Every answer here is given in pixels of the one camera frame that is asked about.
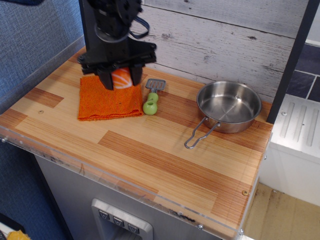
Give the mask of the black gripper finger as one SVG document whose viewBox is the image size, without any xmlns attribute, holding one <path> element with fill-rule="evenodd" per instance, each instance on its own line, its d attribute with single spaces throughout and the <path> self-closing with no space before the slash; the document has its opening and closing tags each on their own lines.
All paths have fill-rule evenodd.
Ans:
<svg viewBox="0 0 320 240">
<path fill-rule="evenodd" d="M 112 79 L 112 72 L 105 68 L 98 68 L 97 69 L 97 75 L 102 83 L 102 85 L 107 90 L 113 90 L 113 79 Z"/>
<path fill-rule="evenodd" d="M 129 65 L 129 73 L 132 80 L 132 84 L 137 86 L 141 82 L 143 67 L 145 66 L 144 63 L 139 64 L 130 64 Z"/>
</svg>

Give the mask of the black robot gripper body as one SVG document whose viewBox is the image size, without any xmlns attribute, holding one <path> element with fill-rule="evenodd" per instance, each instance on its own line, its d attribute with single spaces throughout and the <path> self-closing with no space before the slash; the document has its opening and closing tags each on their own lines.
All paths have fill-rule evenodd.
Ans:
<svg viewBox="0 0 320 240">
<path fill-rule="evenodd" d="M 78 57 L 84 74 L 97 74 L 99 68 L 110 72 L 129 67 L 131 64 L 149 64 L 156 61 L 154 43 L 141 41 L 148 35 L 131 32 L 132 22 L 146 28 L 149 24 L 138 15 L 143 11 L 140 0 L 88 0 L 94 9 L 95 33 L 98 47 L 86 54 L 85 60 Z"/>
</svg>

